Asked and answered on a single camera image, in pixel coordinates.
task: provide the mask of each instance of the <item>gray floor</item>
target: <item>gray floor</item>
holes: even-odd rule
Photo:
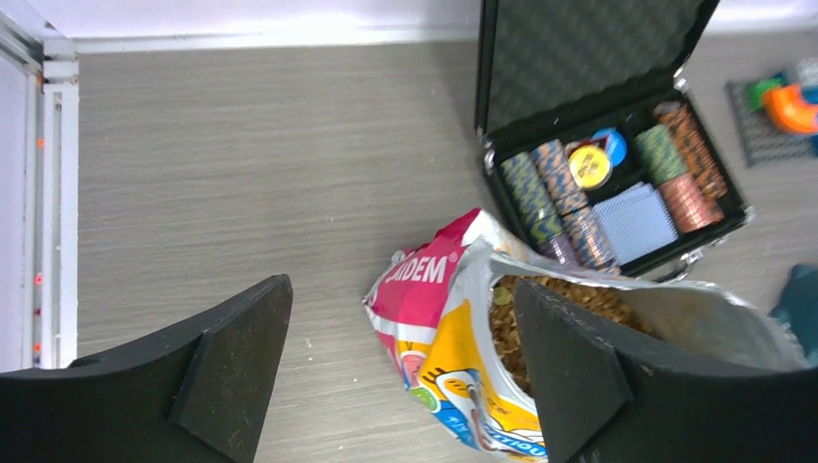
[[[806,34],[707,38],[685,70],[757,219],[694,277],[770,308],[818,261],[818,161],[748,170],[724,82]],[[295,305],[257,461],[493,461],[399,385],[359,300],[392,252],[491,209],[473,44],[84,56],[79,333],[96,352],[288,273]]]

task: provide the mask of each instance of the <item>poker chip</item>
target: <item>poker chip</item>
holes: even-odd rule
[[[571,175],[586,190],[599,188],[611,178],[611,159],[604,150],[593,145],[575,149],[568,157]]]
[[[690,110],[672,101],[658,105],[654,109],[654,115],[659,122],[668,127],[673,136],[673,143],[693,175],[714,220],[721,220],[723,213],[718,205],[718,198],[727,194],[727,184],[719,172],[713,154],[704,143]]]
[[[581,147],[592,146],[600,150],[604,150],[605,144],[607,143],[608,140],[606,137],[593,137],[585,140],[578,140],[576,142],[571,142],[568,145],[565,145],[565,152],[567,152],[568,156],[570,157],[572,152],[578,150]]]
[[[628,144],[625,142],[625,137],[617,132],[615,128],[603,128],[593,134],[592,138],[606,138],[605,153],[611,159],[611,165],[616,167],[625,160],[628,154]]]
[[[587,206],[587,196],[574,180],[565,149],[559,140],[540,145],[530,155],[559,215]]]
[[[615,264],[616,256],[608,237],[589,208],[568,214],[562,220],[583,267],[599,269]]]
[[[500,171],[535,246],[564,234],[557,210],[526,152],[507,159],[500,165]]]
[[[714,223],[710,208],[691,174],[663,183],[659,191],[679,232],[695,232]]]
[[[622,274],[622,269],[619,268],[619,264],[617,262],[615,262],[615,261],[612,261],[608,265],[603,265],[603,266],[601,266],[599,268],[596,268],[594,270],[598,270],[600,272],[607,273],[609,275],[621,275]]]
[[[655,185],[661,185],[688,172],[668,128],[664,125],[654,125],[637,135],[636,144]]]
[[[547,243],[537,246],[537,253],[548,259],[556,260],[563,265],[580,266],[577,254],[571,245],[568,236],[561,234],[548,240]]]

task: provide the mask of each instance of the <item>snack bag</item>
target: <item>snack bag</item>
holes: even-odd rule
[[[474,209],[430,243],[395,253],[364,306],[409,394],[463,444],[508,461],[548,461],[525,391],[509,278],[577,293],[574,302],[694,353],[760,368],[805,366],[779,325],[713,285],[562,267]]]

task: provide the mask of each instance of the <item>blue poker chip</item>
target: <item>blue poker chip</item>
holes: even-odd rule
[[[591,138],[608,137],[608,144],[605,146],[605,152],[611,159],[611,165],[616,167],[625,160],[628,154],[628,144],[625,142],[625,137],[613,128],[603,128],[593,134]]]

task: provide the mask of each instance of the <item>white door frame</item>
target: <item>white door frame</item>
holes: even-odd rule
[[[22,333],[0,340],[20,343],[0,355],[19,368],[65,368],[77,357],[77,55],[71,41],[38,41],[0,12],[0,59],[27,82]]]

